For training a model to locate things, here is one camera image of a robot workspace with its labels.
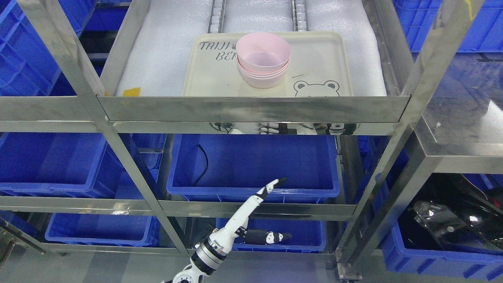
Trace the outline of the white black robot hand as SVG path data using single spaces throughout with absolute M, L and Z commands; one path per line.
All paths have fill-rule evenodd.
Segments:
M 248 228 L 250 215 L 277 186 L 286 181 L 286 177 L 275 179 L 250 196 L 223 228 L 215 229 L 199 244 L 191 256 L 191 265 L 198 267 L 206 274 L 205 276 L 210 276 L 226 259 L 237 237 L 241 237 L 245 244 L 250 245 L 272 245 L 292 238 L 290 233 Z

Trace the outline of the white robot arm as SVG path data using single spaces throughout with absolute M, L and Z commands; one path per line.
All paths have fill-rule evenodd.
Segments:
M 161 283 L 201 283 L 205 277 L 205 273 L 195 265 L 187 265 L 181 272 L 176 274 L 169 281 L 161 281 Z

